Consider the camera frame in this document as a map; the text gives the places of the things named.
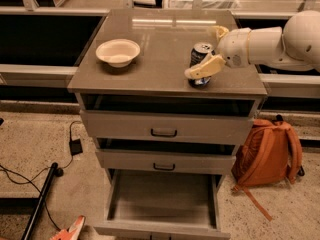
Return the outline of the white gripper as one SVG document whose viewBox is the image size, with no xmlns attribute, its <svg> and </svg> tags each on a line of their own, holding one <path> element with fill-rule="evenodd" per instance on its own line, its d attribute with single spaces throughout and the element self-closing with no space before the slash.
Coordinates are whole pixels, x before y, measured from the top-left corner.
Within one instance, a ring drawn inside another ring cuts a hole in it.
<svg viewBox="0 0 320 240">
<path fill-rule="evenodd" d="M 225 64 L 231 68 L 247 67 L 250 32 L 250 28 L 229 32 L 224 26 L 213 26 L 213 37 L 219 42 L 216 48 L 218 55 L 208 54 L 199 64 L 186 69 L 185 76 L 193 80 L 210 77 L 220 72 Z"/>
</svg>

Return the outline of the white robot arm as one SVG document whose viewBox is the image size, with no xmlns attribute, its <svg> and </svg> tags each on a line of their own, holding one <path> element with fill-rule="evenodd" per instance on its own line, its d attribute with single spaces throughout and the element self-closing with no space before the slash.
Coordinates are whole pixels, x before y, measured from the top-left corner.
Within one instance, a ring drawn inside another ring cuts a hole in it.
<svg viewBox="0 0 320 240">
<path fill-rule="evenodd" d="M 209 28 L 217 46 L 198 64 L 185 70 L 190 80 L 211 77 L 224 66 L 243 68 L 253 64 L 292 71 L 320 69 L 320 13 L 302 11 L 283 28 Z"/>
</svg>

